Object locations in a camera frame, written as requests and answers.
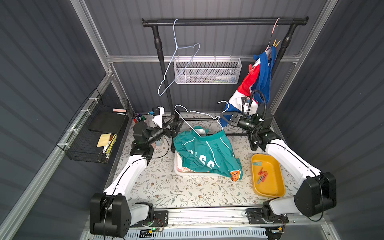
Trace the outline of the red white blue jacket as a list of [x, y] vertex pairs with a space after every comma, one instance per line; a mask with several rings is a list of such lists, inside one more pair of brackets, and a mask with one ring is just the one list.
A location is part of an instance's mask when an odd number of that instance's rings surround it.
[[277, 48], [271, 47], [267, 52], [255, 55], [254, 72], [247, 74], [241, 85], [230, 97], [225, 112], [244, 112], [246, 97], [255, 100], [258, 105], [268, 104], [271, 94], [272, 70], [277, 58]]

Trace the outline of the pink printed jacket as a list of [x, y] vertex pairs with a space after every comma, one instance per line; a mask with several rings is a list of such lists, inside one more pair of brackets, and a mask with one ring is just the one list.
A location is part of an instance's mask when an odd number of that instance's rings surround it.
[[205, 171], [205, 167], [201, 164], [201, 163], [199, 163], [199, 164], [197, 164], [197, 163], [191, 163], [191, 166], [193, 167], [192, 169], [190, 168], [190, 167], [184, 167], [184, 168], [188, 168], [188, 169], [190, 169], [191, 171], [193, 171], [193, 172], [198, 172], [198, 173], [210, 173], [209, 171]]

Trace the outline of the green jacket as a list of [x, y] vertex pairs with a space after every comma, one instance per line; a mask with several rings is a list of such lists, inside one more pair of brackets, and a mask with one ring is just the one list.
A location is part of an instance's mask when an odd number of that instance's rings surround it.
[[191, 131], [179, 133], [173, 140], [176, 152], [183, 159], [183, 166], [201, 163], [210, 173], [230, 178], [233, 182], [242, 180], [244, 171], [240, 159], [224, 131], [206, 135], [208, 129], [195, 127]]

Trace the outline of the yellow clothespin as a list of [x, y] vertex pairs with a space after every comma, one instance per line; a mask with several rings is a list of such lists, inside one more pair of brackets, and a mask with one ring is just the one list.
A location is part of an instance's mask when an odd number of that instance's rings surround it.
[[278, 45], [280, 44], [281, 41], [277, 41], [277, 39], [275, 39], [274, 43], [273, 43], [273, 47], [277, 48]]

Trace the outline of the pink wire hanger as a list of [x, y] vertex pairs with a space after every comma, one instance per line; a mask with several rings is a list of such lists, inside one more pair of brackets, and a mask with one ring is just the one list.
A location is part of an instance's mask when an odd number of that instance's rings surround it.
[[276, 26], [278, 26], [278, 22], [279, 22], [280, 18], [277, 18], [275, 23], [274, 23], [274, 26], [273, 26], [273, 29], [272, 29], [272, 32], [271, 32], [271, 35], [270, 35], [270, 38], [269, 38], [269, 41], [268, 41], [268, 44], [267, 44], [267, 47], [265, 49], [265, 52], [267, 52], [268, 49], [271, 48], [271, 40], [272, 40], [272, 37], [273, 37], [273, 34], [275, 32], [275, 28]]

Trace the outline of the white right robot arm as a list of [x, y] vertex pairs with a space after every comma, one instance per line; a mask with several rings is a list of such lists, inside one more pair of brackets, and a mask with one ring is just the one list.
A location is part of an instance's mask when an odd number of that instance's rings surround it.
[[292, 197], [275, 198], [263, 203], [262, 216], [271, 222], [286, 214], [311, 218], [337, 205], [337, 181], [333, 174], [322, 172], [296, 154], [271, 129], [272, 113], [264, 94], [254, 90], [243, 94], [236, 90], [221, 113], [223, 121], [245, 131], [253, 151], [262, 149], [274, 157], [299, 184]]

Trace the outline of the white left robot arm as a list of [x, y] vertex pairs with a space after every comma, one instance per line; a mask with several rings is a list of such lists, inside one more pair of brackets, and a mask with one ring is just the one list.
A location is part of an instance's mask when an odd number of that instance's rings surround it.
[[130, 227], [154, 221], [153, 204], [139, 202], [130, 207], [129, 194], [140, 174], [154, 158], [153, 144], [163, 137], [175, 137], [178, 133], [177, 124], [169, 120], [161, 127], [149, 127], [145, 122], [138, 122], [133, 129], [134, 140], [127, 164], [109, 187], [91, 198], [89, 229], [92, 235], [124, 238]]

